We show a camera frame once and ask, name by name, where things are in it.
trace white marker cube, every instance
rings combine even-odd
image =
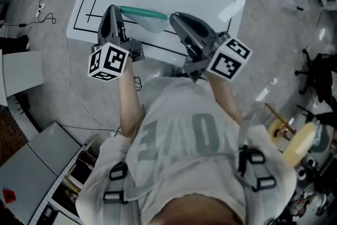
[[[230,37],[215,52],[207,71],[232,82],[242,71],[252,51],[239,39]]]
[[[89,57],[88,77],[111,81],[122,77],[128,51],[106,43]]]

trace person's right arm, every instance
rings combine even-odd
[[[216,102],[236,122],[242,123],[242,114],[234,100],[233,93],[227,81],[212,73],[206,73]]]

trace red object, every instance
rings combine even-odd
[[[5,203],[10,203],[10,202],[16,201],[14,191],[3,189],[2,193],[4,194]]]

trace black trousers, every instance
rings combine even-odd
[[[28,43],[27,35],[24,35],[19,38],[0,37],[0,50],[2,50],[2,54],[26,52],[27,43]]]

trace person's neck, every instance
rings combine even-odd
[[[242,221],[224,202],[193,194],[171,200],[150,222],[169,224],[240,225]]]

